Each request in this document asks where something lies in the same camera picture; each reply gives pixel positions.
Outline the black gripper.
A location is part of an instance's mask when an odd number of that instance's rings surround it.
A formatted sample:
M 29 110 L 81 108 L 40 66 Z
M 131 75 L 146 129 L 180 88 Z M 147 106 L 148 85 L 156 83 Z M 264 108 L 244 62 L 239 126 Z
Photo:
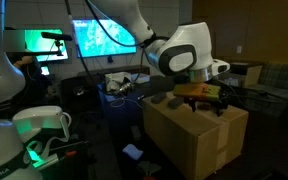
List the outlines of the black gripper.
M 184 103 L 187 104 L 193 112 L 196 110 L 211 111 L 217 116 L 221 116 L 223 111 L 228 108 L 228 104 L 222 101 L 200 100 L 193 97 L 185 97 Z

